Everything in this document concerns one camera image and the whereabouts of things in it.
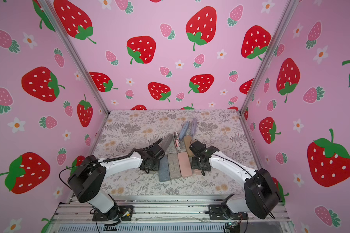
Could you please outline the pink case black glasses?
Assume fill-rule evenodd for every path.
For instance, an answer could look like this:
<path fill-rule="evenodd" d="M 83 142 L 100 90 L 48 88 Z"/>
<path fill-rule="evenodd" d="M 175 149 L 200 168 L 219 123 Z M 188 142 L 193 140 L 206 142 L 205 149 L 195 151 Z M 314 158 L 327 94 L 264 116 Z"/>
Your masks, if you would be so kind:
<path fill-rule="evenodd" d="M 192 176 L 191 163 L 190 163 L 188 154 L 186 152 L 178 153 L 178 161 L 179 161 L 181 176 L 183 178 Z"/>

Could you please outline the blue-grey case purple glasses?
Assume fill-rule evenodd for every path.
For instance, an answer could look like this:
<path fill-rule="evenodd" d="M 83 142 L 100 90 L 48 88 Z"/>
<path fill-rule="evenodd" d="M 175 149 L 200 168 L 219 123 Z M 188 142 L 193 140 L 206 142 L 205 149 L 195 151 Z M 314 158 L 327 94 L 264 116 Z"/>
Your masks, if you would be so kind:
<path fill-rule="evenodd" d="M 158 178 L 161 183 L 167 182 L 171 179 L 170 170 L 169 170 L 169 161 L 168 161 L 167 155 L 163 156 L 159 161 Z"/>

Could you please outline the grey case with red glasses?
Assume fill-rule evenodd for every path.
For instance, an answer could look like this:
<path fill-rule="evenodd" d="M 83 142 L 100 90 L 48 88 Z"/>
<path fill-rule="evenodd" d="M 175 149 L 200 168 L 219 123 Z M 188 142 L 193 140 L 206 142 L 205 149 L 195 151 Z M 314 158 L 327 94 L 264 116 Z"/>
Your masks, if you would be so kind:
<path fill-rule="evenodd" d="M 179 166 L 179 159 L 177 153 L 169 153 L 168 155 L 168 165 L 169 165 L 169 173 L 170 179 L 178 179 L 181 177 L 181 171 Z"/>

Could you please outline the olive glasses case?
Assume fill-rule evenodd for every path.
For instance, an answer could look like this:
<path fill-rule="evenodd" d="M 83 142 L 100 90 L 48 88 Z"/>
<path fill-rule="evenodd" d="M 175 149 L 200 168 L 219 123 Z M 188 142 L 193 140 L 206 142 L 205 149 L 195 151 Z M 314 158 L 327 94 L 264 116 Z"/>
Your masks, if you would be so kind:
<path fill-rule="evenodd" d="M 190 135 L 186 135 L 183 138 L 185 149 L 186 149 L 186 152 L 187 152 L 189 157 L 193 157 L 194 156 L 193 152 L 190 149 L 191 140 L 192 140 L 192 136 L 190 136 Z"/>

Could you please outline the grey case tan interior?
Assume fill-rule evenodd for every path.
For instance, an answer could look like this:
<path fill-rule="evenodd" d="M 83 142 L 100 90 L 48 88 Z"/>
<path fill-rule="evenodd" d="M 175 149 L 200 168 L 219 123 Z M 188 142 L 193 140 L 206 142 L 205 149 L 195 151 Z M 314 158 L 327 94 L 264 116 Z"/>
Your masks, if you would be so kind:
<path fill-rule="evenodd" d="M 196 134 L 196 129 L 197 129 L 197 119 L 193 118 L 192 120 L 192 126 L 191 126 L 191 136 L 194 137 Z"/>

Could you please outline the light blue case white glasses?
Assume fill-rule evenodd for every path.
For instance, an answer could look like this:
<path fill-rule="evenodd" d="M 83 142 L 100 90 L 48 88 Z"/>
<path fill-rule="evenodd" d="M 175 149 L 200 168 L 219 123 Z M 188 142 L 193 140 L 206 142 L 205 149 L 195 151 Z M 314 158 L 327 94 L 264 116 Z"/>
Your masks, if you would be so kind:
<path fill-rule="evenodd" d="M 186 135 L 186 133 L 187 133 L 187 130 L 188 130 L 188 128 L 189 128 L 189 121 L 186 121 L 185 123 L 184 123 L 184 125 L 183 125 L 183 127 L 182 127 L 182 129 L 181 129 L 181 131 L 180 131 L 180 134 L 179 134 L 179 140 L 181 141 L 183 138 L 184 138 L 184 136 Z"/>

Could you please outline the pink case round glasses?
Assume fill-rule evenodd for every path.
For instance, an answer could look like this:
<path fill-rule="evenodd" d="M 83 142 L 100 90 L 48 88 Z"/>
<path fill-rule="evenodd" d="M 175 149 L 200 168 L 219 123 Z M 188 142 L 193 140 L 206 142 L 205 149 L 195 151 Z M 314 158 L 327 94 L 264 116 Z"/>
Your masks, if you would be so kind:
<path fill-rule="evenodd" d="M 193 170 L 195 175 L 202 175 L 202 171 L 201 170 Z"/>

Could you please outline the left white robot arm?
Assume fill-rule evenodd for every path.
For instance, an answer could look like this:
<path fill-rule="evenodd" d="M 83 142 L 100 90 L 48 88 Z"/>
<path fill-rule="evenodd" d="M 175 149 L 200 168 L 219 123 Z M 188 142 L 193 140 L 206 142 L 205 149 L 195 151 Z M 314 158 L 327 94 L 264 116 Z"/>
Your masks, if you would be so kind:
<path fill-rule="evenodd" d="M 64 185 L 69 187 L 80 203 L 89 203 L 98 213 L 107 220 L 113 220 L 122 212 L 116 201 L 102 188 L 105 178 L 116 173 L 131 169 L 140 169 L 149 174 L 159 171 L 160 160 L 165 155 L 165 150 L 159 145 L 159 139 L 152 145 L 136 149 L 133 148 L 129 154 L 106 159 L 98 159 L 94 155 L 88 156 L 80 165 L 63 169 L 59 173 L 74 170 Z"/>

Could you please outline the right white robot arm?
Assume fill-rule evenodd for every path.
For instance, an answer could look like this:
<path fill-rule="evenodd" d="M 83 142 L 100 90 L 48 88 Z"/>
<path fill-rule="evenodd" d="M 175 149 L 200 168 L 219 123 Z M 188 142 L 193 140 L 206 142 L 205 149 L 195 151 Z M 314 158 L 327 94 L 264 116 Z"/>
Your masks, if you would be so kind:
<path fill-rule="evenodd" d="M 275 218 L 273 209 L 282 201 L 280 192 L 266 169 L 248 168 L 223 154 L 215 146 L 206 147 L 196 139 L 192 139 L 189 149 L 194 154 L 191 161 L 193 170 L 206 172 L 218 170 L 228 175 L 244 187 L 242 195 L 230 194 L 221 203 L 224 218 L 243 218 L 244 212 L 249 211 L 259 219 L 267 216 Z"/>

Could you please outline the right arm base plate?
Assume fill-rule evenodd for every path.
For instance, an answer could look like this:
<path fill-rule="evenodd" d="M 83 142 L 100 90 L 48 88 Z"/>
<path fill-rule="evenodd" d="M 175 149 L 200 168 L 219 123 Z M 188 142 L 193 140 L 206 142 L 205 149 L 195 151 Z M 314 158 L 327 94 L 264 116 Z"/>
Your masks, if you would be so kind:
<path fill-rule="evenodd" d="M 231 194 L 220 204 L 210 204 L 205 214 L 210 220 L 248 220 L 248 211 L 245 195 Z"/>

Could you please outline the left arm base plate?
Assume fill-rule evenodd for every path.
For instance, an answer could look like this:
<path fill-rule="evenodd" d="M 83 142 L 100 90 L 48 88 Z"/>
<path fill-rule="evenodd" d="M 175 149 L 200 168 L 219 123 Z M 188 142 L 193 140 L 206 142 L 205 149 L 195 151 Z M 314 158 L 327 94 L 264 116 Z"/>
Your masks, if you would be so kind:
<path fill-rule="evenodd" d="M 114 206 L 106 213 L 102 213 L 99 209 L 94 208 L 92 220 L 95 222 L 109 221 L 112 225 L 117 225 L 122 221 L 130 221 L 134 212 L 132 205 Z"/>

